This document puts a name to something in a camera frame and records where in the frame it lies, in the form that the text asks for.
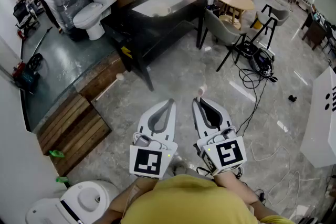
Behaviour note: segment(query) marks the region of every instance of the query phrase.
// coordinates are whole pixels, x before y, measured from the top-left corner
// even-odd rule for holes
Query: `countertop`
[[[146,49],[149,44],[159,40],[167,29],[175,26],[177,20],[188,20],[195,16],[189,14],[188,6],[204,7],[207,0],[182,0],[171,7],[170,14],[163,17],[149,17],[132,10],[146,1],[149,0],[135,0],[122,8],[118,8],[116,4],[111,6],[111,14],[101,23],[113,30],[117,42],[132,38],[138,48]]]

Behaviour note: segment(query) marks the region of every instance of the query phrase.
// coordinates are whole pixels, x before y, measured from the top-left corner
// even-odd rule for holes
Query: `white toilet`
[[[104,33],[100,20],[111,14],[110,6],[117,0],[93,0],[74,17],[75,27],[85,29],[90,40],[100,38]]]
[[[69,188],[61,198],[41,199],[26,214],[27,224],[91,224],[119,194],[112,183],[86,181]]]

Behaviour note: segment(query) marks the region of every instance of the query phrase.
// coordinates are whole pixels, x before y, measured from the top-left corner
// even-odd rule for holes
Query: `person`
[[[214,176],[215,182],[190,174],[162,181],[139,177],[94,224],[293,224],[232,172]]]

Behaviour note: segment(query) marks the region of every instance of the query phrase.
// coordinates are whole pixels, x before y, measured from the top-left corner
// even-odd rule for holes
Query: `gray chair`
[[[236,63],[240,56],[240,51],[236,48],[240,38],[242,37],[242,43],[245,42],[246,33],[243,33],[242,31],[238,30],[235,26],[233,26],[229,22],[221,21],[215,14],[213,14],[212,11],[206,9],[204,14],[205,19],[205,25],[206,29],[204,31],[204,36],[202,38],[201,44],[199,46],[199,49],[202,48],[204,39],[210,31],[217,39],[221,40],[226,47],[228,47],[229,52],[225,56],[222,63],[217,68],[217,72],[222,68],[223,64],[227,60],[227,58],[230,56],[232,51],[236,49],[238,51],[238,56],[236,58]]]
[[[269,8],[268,16],[263,13],[267,7]],[[265,34],[267,35],[267,30],[270,28],[272,29],[272,33],[271,33],[271,36],[269,38],[269,42],[267,45],[267,49],[268,49],[269,46],[271,45],[275,27],[283,25],[285,21],[288,19],[289,14],[290,14],[289,11],[286,9],[275,9],[269,5],[265,5],[265,7],[262,9],[261,12],[257,12],[257,18],[255,19],[253,24],[250,26],[250,28],[252,28],[253,25],[256,24],[258,20],[263,25],[262,29],[251,40],[251,43],[253,43],[256,40],[256,38],[264,31],[265,28],[266,28]]]

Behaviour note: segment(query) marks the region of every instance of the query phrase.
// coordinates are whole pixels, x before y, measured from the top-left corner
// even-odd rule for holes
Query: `chair leg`
[[[200,46],[198,48],[199,50],[202,48],[204,40],[205,40],[205,37],[206,37],[207,34],[208,34],[208,28],[206,28],[205,31],[204,31],[204,36],[203,36],[201,44],[200,44]]]
[[[267,25],[264,25],[262,29],[254,36],[254,38],[251,40],[251,43],[256,40],[256,38],[264,31],[264,29],[267,27]]]
[[[254,20],[254,22],[253,22],[253,24],[251,24],[250,28],[252,28],[253,25],[255,25],[257,21],[258,21],[258,18],[256,18],[256,19]]]
[[[268,45],[267,45],[267,49],[269,48],[269,46],[271,46],[271,41],[272,41],[272,37],[273,37],[274,31],[275,31],[275,25],[274,25],[273,28],[272,28],[272,33],[271,33],[271,36],[270,36],[270,38],[269,38],[269,42],[268,42]]]
[[[239,57],[240,57],[240,52],[238,52],[237,58],[235,60],[235,63],[238,63]]]
[[[220,71],[220,69],[222,68],[223,64],[226,62],[227,58],[229,58],[230,54],[233,51],[233,47],[231,46],[231,48],[229,48],[229,52],[227,53],[227,55],[225,56],[224,60],[220,63],[219,67],[217,68],[216,72]]]
[[[322,50],[324,50],[329,45],[329,41],[326,43],[326,45],[323,47]]]

